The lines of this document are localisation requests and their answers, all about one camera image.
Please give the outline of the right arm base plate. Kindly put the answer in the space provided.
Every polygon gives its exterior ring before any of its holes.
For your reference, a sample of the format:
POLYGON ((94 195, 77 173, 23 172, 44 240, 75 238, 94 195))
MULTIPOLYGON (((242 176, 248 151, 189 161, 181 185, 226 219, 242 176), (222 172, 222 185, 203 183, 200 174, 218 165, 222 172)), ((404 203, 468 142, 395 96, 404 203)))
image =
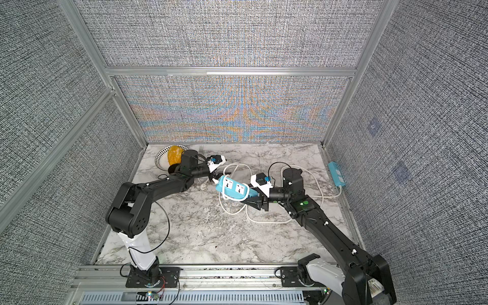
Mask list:
POLYGON ((282 287, 285 288, 303 288, 303 287, 322 287, 323 284, 313 281, 298 266, 281 266, 274 270, 274 276, 281 281, 282 287))

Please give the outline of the teal power strip with sockets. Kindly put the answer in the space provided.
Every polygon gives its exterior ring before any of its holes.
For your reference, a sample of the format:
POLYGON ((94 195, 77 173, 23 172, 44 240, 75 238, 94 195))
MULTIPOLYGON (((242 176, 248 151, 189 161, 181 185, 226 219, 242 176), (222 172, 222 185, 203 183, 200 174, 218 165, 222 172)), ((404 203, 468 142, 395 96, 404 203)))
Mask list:
POLYGON ((236 182, 228 176, 222 176, 219 179, 216 190, 221 195, 234 201, 244 201, 247 198, 251 198, 255 193, 248 185, 236 182))

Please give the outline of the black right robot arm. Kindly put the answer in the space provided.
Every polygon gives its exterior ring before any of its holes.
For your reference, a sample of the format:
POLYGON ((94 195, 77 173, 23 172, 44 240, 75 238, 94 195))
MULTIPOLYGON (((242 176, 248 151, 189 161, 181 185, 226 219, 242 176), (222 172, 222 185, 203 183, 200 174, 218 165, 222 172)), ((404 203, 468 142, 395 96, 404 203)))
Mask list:
POLYGON ((252 189, 258 195, 246 199, 245 203, 257 210, 278 203, 338 264, 335 268, 316 254, 302 258, 297 266, 301 283, 319 283, 341 295, 344 304, 395 304, 397 297, 386 260, 363 250, 332 223, 306 193, 300 169, 285 169, 282 180, 282 186, 276 188, 263 173, 251 176, 252 189))

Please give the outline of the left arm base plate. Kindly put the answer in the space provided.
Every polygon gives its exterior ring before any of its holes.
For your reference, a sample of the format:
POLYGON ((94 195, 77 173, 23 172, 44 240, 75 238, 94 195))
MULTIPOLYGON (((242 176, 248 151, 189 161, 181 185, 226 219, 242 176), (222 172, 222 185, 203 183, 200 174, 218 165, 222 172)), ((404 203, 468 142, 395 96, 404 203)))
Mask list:
POLYGON ((181 269, 178 267, 153 268, 141 271, 131 267, 126 288, 177 288, 177 278, 180 276, 181 269))

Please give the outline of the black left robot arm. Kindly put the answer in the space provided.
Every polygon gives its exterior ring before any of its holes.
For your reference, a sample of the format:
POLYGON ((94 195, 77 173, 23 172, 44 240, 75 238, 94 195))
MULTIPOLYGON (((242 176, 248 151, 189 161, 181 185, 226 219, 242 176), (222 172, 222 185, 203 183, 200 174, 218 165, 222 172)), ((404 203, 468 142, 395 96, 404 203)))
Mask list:
POLYGON ((205 157, 195 150, 182 153, 180 163, 170 166, 169 174, 152 182, 126 182, 119 188, 105 221, 125 244, 131 269, 128 278, 134 278, 146 287, 156 287, 161 280, 160 263, 147 236, 147 225, 152 205, 173 194, 187 191, 198 178, 216 178, 215 171, 225 164, 221 155, 205 157))

